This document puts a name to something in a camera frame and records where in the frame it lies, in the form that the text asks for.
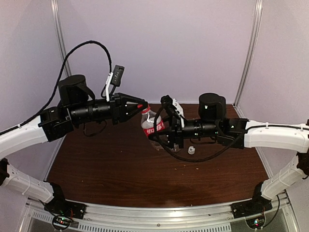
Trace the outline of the white bottle cap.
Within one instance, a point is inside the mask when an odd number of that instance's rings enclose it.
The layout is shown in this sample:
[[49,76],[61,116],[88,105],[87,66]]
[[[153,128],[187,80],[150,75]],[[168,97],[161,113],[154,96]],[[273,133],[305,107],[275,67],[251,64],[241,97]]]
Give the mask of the white bottle cap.
[[189,146],[188,147],[188,154],[193,155],[195,154],[195,147],[194,146]]

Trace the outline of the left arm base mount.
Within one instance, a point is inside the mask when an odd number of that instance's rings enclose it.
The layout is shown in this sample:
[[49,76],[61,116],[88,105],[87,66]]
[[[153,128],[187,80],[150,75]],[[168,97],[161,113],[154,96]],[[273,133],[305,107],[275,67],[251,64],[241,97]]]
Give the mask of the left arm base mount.
[[56,231],[63,231],[69,228],[74,219],[83,219],[86,210],[84,203],[77,203],[65,199],[60,185],[50,183],[53,193],[53,199],[48,203],[43,203],[44,210],[52,216],[52,226]]

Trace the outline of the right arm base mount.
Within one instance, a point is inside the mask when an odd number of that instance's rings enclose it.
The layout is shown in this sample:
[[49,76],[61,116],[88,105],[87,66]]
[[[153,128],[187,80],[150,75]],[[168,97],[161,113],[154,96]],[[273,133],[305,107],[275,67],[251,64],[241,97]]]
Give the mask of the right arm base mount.
[[250,229],[262,229],[266,224],[265,212],[271,210],[271,200],[261,196],[262,182],[257,184],[250,200],[231,204],[231,211],[234,219],[246,218],[246,223]]

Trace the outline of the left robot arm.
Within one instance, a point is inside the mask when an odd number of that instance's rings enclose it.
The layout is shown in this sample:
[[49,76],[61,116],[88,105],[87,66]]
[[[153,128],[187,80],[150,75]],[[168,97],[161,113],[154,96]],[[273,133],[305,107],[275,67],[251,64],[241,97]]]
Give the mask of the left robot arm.
[[60,94],[58,106],[43,110],[23,125],[1,132],[0,185],[36,198],[64,215],[70,207],[61,187],[17,170],[6,157],[32,145],[60,139],[89,122],[111,120],[114,125],[126,122],[145,109],[148,103],[123,93],[96,99],[81,74],[65,78],[57,88]]

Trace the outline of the clear plastic bottle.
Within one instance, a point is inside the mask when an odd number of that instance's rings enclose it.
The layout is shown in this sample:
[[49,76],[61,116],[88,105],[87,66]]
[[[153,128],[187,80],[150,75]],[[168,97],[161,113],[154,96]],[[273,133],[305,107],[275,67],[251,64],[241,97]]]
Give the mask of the clear plastic bottle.
[[174,153],[178,153],[181,151],[181,148],[179,148],[179,145],[174,144],[173,148],[170,148],[170,151],[174,152]]

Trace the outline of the red-label cola bottle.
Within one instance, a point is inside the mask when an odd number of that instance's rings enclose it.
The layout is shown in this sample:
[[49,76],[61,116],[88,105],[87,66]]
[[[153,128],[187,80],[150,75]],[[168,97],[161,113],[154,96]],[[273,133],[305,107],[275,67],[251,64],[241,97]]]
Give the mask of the red-label cola bottle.
[[[152,111],[150,106],[147,109],[141,112],[141,127],[143,129],[144,134],[148,137],[149,135],[154,133],[154,121],[156,112]],[[162,117],[159,116],[156,121],[156,129],[157,131],[161,131],[165,128]]]

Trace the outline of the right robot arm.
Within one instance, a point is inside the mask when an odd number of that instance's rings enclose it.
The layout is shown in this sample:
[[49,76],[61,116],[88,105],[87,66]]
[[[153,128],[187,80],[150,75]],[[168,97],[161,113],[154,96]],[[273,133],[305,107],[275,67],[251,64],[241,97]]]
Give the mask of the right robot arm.
[[161,108],[155,114],[154,127],[147,133],[149,140],[159,143],[163,149],[179,160],[185,160],[172,152],[183,148],[185,139],[211,138],[224,148],[217,153],[199,159],[211,160],[230,148],[268,147],[293,150],[296,156],[272,178],[256,185],[248,210],[258,213],[276,195],[300,179],[309,175],[309,125],[280,125],[258,122],[246,118],[227,118],[226,100],[215,93],[199,96],[197,119],[186,119],[176,99],[166,95],[161,98]]

